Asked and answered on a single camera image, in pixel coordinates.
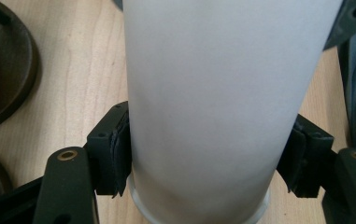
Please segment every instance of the wood grain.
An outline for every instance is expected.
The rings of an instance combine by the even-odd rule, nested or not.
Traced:
[[[108,109],[127,100],[122,13],[109,0],[3,0],[27,25],[40,53],[39,79],[0,125],[0,162],[15,186],[43,175],[54,151],[82,146]],[[320,60],[301,111],[347,145],[347,118],[335,49]],[[296,199],[278,174],[259,223],[324,223],[319,199]],[[98,197],[101,223],[147,223],[129,193]]]

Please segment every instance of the white container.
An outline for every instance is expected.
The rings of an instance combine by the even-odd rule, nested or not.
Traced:
[[[152,223],[254,223],[341,0],[125,0],[132,195]]]

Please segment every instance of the white cylinder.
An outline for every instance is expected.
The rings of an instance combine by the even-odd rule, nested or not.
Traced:
[[[125,0],[132,194],[152,223],[256,222],[341,0]]]

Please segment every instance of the wooden table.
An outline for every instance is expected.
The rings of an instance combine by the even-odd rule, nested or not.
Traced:
[[[0,162],[18,187],[43,175],[48,156],[83,146],[116,103],[127,100],[122,13],[110,0],[3,0],[27,25],[40,52],[34,90],[0,125]],[[348,122],[335,49],[320,60],[300,113],[347,145]],[[259,223],[324,223],[318,199],[296,199],[280,176]],[[128,191],[98,197],[101,223],[147,223]]]

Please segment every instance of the white cup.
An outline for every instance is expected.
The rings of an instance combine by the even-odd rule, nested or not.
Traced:
[[[151,223],[254,223],[341,0],[125,0],[131,193]]]

